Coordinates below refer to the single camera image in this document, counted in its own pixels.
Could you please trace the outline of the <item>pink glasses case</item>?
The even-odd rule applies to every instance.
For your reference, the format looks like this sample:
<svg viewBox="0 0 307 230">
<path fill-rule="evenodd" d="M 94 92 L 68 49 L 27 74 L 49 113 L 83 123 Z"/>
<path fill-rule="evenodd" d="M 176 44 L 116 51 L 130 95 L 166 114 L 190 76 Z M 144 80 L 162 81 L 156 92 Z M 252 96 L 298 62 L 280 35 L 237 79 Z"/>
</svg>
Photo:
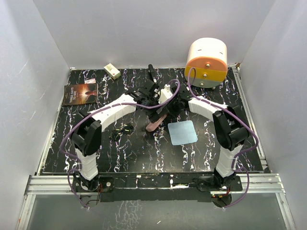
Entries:
<svg viewBox="0 0 307 230">
<path fill-rule="evenodd" d="M 149 123 L 146 127 L 146 130 L 148 132 L 153 132 L 155 131 L 159 125 L 165 120 L 165 118 L 167 117 L 167 114 L 163 115 L 162 117 L 160 117 L 156 122 L 154 123 Z"/>
</svg>

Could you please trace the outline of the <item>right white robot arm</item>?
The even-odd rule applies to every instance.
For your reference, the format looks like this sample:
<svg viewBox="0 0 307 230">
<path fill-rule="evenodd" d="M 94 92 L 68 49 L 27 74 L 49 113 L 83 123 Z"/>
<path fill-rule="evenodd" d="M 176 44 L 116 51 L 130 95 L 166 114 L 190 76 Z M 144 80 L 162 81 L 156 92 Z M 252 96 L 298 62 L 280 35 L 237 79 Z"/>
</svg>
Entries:
<svg viewBox="0 0 307 230">
<path fill-rule="evenodd" d="M 236 177 L 235 164 L 245 140 L 252 134 L 238 107 L 214 103 L 203 96 L 196 96 L 181 85 L 178 92 L 171 88 L 174 96 L 168 104 L 168 113 L 189 110 L 213 121 L 216 138 L 220 144 L 218 163 L 213 172 L 213 184 L 219 190 L 229 188 Z"/>
</svg>

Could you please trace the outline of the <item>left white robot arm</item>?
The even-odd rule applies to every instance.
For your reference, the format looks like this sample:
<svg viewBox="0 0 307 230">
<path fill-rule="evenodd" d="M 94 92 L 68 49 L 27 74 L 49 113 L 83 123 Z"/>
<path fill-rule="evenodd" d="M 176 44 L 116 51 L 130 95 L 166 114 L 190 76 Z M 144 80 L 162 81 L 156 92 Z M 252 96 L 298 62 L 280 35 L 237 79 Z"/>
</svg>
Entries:
<svg viewBox="0 0 307 230">
<path fill-rule="evenodd" d="M 103 131 L 118 119 L 134 113 L 138 108 L 152 115 L 167 105 L 173 97 L 170 83 L 162 89 L 152 81 L 137 89 L 123 93 L 113 102 L 88 114 L 80 113 L 80 121 L 69 135 L 75 147 L 79 165 L 79 182 L 82 189 L 94 191 L 99 187 L 96 153 L 100 149 Z"/>
</svg>

